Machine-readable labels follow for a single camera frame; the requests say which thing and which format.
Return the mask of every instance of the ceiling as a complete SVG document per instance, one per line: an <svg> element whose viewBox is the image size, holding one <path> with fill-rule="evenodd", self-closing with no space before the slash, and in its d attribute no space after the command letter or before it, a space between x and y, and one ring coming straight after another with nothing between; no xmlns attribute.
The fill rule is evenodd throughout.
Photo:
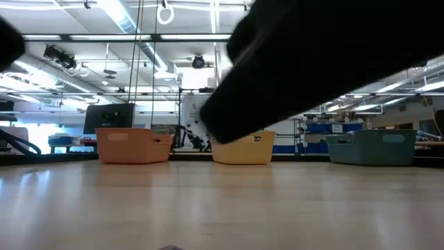
<svg viewBox="0 0 444 250"><path fill-rule="evenodd" d="M167 1L166 4L173 9L174 16L168 24L161 24L157 21L157 12L158 8L162 9L162 1L140 1L143 2L144 7L142 8L143 12L139 12L139 1L135 0L88 1L91 6L90 9L83 6L84 1L76 0L11 0L0 1L0 15L25 34L123 34L122 28L116 23L116 16L121 13L111 15L106 7L116 2L120 2L119 4L124 6L127 10L126 14L134 23L137 23L137 16L139 15L141 22L137 27L141 33L231 33L236 23L246 14L244 0ZM163 20L168 19L169 11L162 10L160 16ZM43 53L46 45L49 44L74 55L79 65L78 68L62 70L57 63L48 61ZM159 93L177 92L178 81L176 79L182 80L183 88L215 86L214 68L217 67L224 74L231 67L226 57L223 42L151 43L149 46L155 54L162 61L168 64L173 63L177 67L177 72L181 73L179 74L180 77L175 73L176 78L173 80L168 77L167 79L156 78L154 73L158 71L158 68L153 66L152 60L141 49L139 50L135 43L109 43L108 58L107 45L107 42L28 42L27 54L19 61L27 65L28 76L25 76L25 78L30 79L29 82L32 82L32 86L26 89L24 85L22 89L16 90L11 88L10 85L2 85L1 83L4 81L0 81L0 93L7 91L48 92L47 96L30 96L37 99L37 101L41 101L42 99L53 98L51 92L61 90L79 93L80 96L86 92L116 92L119 88L135 91L134 87L137 86L138 92L157 92L158 95L156 95L155 100L175 101L175 96L162 96ZM196 54L203 56L208 63L207 67L204 69L193 69L191 67L191 61ZM107 74L103 72L104 69L116 71L115 79L105 79ZM377 106L400 99L400 97L374 97L365 95L365 93L381 92L387 86L393 86L395 83L403 84L381 93L412 93L425 84L424 80L427 80L427 77L429 77L430 83L440 81L442 71L444 71L443 58L430 60L426 67L408 69L376 83L371 83L365 88L354 91L355 94L339 97L328 102L321 107L321 110L322 108L323 111L352 110L363 105L375 105L368 110L376 110ZM11 81L8 77L11 77L11 75L3 75L3 80ZM20 99L0 94L2 99L30 100L27 97L28 95L25 95L26 98L19 96ZM63 98L82 101L82 98L75 96ZM150 98L152 97L139 96L137 100L148 100ZM119 103L127 100L127 97L119 96L101 98L90 96L86 97L84 101L87 103L96 101L99 103Z"/></svg>

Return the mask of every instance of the wall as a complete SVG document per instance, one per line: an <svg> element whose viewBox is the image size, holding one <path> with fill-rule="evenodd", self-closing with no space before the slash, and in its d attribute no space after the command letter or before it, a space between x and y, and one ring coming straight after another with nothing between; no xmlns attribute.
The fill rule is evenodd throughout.
<svg viewBox="0 0 444 250"><path fill-rule="evenodd" d="M399 111L398 106L393 106L384 111L383 115L371 118L373 128L398 124L413 123L413 129L419 129L419 122L434 118L434 109L444 109L444 98L434 97L433 105L426 107L420 102L407 103L407 110Z"/></svg>

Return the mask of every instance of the black monitor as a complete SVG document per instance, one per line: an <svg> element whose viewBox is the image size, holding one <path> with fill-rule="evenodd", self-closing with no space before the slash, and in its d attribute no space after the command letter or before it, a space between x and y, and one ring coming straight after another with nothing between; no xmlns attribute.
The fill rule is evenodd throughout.
<svg viewBox="0 0 444 250"><path fill-rule="evenodd" d="M83 133L91 135L96 128L132 128L135 104L91 105L86 110Z"/></svg>

